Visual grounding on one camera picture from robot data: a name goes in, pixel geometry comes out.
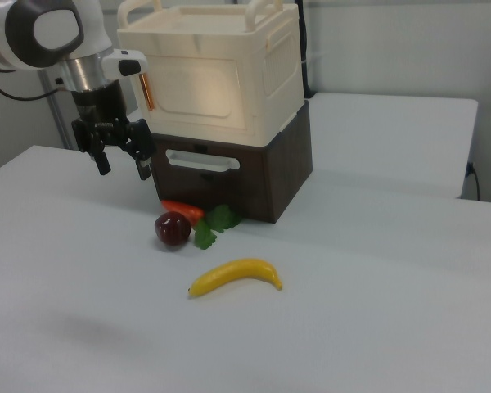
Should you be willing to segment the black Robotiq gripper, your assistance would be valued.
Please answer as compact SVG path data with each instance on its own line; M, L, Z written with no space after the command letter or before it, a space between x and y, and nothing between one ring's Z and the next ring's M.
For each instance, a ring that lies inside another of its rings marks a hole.
M140 179L150 178L153 137L144 119L127 123L127 107L120 82L113 81L97 89L73 91L71 94L79 113L79 117L71 123L77 148L89 154L100 175L110 172L104 152L106 144L121 146L134 159ZM123 124L123 132L115 130L116 120Z

